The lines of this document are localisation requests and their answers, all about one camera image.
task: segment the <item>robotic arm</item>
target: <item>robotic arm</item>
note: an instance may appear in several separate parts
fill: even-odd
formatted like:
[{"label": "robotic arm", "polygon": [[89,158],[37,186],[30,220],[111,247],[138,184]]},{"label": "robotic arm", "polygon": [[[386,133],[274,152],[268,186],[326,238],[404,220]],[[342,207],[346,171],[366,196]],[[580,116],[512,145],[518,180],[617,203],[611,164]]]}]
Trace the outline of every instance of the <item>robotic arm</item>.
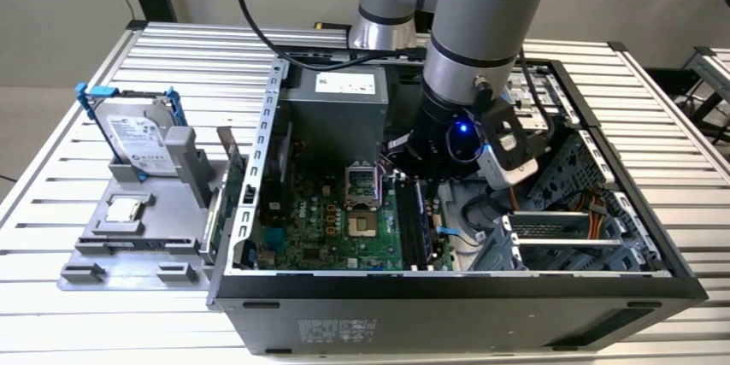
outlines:
[{"label": "robotic arm", "polygon": [[[353,47],[413,47],[417,2],[361,0]],[[481,168],[498,189],[538,171],[534,158],[545,149],[545,139],[528,137],[512,106],[498,98],[538,4],[540,0],[438,0],[436,4],[421,112],[408,138],[389,147],[392,161],[434,184]]]}]

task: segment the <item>blue latch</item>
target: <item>blue latch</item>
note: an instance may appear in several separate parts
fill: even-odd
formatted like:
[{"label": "blue latch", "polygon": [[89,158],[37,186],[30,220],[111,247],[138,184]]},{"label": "blue latch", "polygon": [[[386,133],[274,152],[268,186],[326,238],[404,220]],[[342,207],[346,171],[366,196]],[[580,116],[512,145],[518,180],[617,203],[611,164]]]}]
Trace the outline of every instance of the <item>blue latch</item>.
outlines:
[{"label": "blue latch", "polygon": [[118,93],[119,89],[109,85],[95,85],[90,90],[90,96],[95,98],[110,98],[117,96]]},{"label": "blue latch", "polygon": [[94,114],[94,109],[91,108],[90,99],[87,98],[87,85],[85,82],[79,83],[75,87],[77,91],[77,101],[83,107],[83,110],[87,112],[90,120],[97,120],[97,115]]},{"label": "blue latch", "polygon": [[173,116],[175,117],[175,123],[179,126],[187,126],[187,119],[185,118],[183,104],[181,103],[181,93],[175,91],[173,87],[166,91],[165,96],[173,103]]},{"label": "blue latch", "polygon": [[440,234],[460,235],[460,230],[458,230],[457,228],[437,227],[437,228],[436,228],[436,231],[437,231]]}]

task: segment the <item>aluminum extrusion table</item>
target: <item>aluminum extrusion table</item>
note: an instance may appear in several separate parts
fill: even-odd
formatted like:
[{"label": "aluminum extrusion table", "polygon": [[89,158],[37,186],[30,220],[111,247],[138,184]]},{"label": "aluminum extrusion table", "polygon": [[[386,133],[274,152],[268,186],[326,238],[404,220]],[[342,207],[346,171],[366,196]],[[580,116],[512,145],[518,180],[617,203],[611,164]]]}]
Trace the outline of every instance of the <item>aluminum extrusion table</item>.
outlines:
[{"label": "aluminum extrusion table", "polygon": [[[272,30],[269,35],[277,43],[345,45],[341,31]],[[730,363],[730,167],[627,51],[604,43],[545,40],[529,40],[525,50],[528,57],[564,62],[711,301],[596,354],[257,360]],[[250,150],[272,58],[248,29],[151,23],[123,34],[91,85],[138,91],[175,86],[200,146],[216,158],[225,155],[216,126],[232,126],[244,152]],[[206,292],[57,288],[106,188],[110,157],[75,104],[0,206],[0,363],[246,360],[226,315],[209,311]]]}]

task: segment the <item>sticker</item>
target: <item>sticker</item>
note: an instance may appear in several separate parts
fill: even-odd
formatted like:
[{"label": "sticker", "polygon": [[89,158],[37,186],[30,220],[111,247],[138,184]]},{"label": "sticker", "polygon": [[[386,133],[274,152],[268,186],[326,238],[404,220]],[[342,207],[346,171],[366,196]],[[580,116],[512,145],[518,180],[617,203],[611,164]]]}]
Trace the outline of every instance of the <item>sticker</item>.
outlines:
[{"label": "sticker", "polygon": [[378,320],[300,320],[300,334],[306,344],[373,342]]},{"label": "sticker", "polygon": [[396,149],[401,144],[406,144],[409,142],[409,138],[412,137],[412,134],[406,134],[405,136],[401,136],[396,140],[392,140],[389,143],[389,149]]},{"label": "sticker", "polygon": [[131,164],[150,174],[177,174],[155,122],[122,115],[110,115],[107,121]]},{"label": "sticker", "polygon": [[321,73],[316,92],[376,94],[376,74]]}]

